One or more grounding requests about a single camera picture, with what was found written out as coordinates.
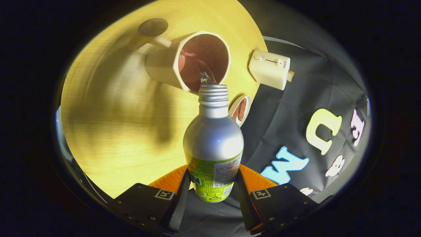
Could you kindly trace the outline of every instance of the black fabric backdrop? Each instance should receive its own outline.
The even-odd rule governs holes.
[[[288,43],[266,40],[268,51],[291,58],[290,70],[295,72],[284,91],[261,84],[251,105],[249,115],[241,127],[244,152],[241,163],[260,173],[276,160],[281,147],[304,159],[310,158],[300,171],[288,171],[290,183],[298,189],[309,187],[313,197],[323,191],[346,169],[357,147],[351,133],[353,109],[367,121],[367,97],[342,67],[326,56]],[[306,128],[315,111],[325,108],[335,116],[342,116],[336,136],[325,126],[316,134],[333,141],[325,155],[306,140]],[[338,155],[345,164],[334,177],[325,177]],[[242,222],[236,189],[220,203],[204,203],[190,190],[186,212],[179,236],[249,236]]]

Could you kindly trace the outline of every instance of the small plate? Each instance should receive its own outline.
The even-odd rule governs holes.
[[[244,123],[245,119],[247,118],[248,112],[250,111],[250,105],[251,105],[251,98],[248,95],[242,95],[238,97],[231,105],[231,107],[228,110],[228,115],[232,118],[234,115],[235,110],[240,105],[240,102],[245,98],[245,110],[244,110],[244,118],[242,121],[238,120],[238,117],[235,119],[235,122],[238,124],[238,126],[241,127],[241,125]]]

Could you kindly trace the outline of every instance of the brown food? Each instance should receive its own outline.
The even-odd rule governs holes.
[[[244,98],[240,103],[240,112],[238,113],[238,119],[242,121],[244,118],[244,112],[245,112],[245,105],[246,105],[246,99]]]
[[[242,121],[244,118],[244,112],[245,112],[245,105],[246,105],[246,99],[244,98],[243,100],[241,100],[241,102],[238,104],[237,108],[234,111],[234,114],[232,115],[232,118],[234,120],[237,119]]]
[[[239,112],[240,110],[239,110],[239,108],[237,107],[236,109],[235,109],[235,111],[234,111],[234,114],[232,115],[232,118],[234,119],[234,121],[235,120],[237,120],[237,117],[238,117],[238,112]]]

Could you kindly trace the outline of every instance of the green label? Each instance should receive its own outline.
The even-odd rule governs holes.
[[[206,202],[220,202],[231,192],[237,175],[240,154],[222,161],[204,161],[185,153],[196,194]]]

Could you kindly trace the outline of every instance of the blue letter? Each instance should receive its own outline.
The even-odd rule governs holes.
[[[300,159],[289,153],[286,146],[279,150],[276,158],[284,158],[288,161],[272,161],[276,171],[273,170],[272,166],[268,166],[260,174],[278,184],[288,183],[291,180],[287,171],[302,170],[310,161],[309,158]]]

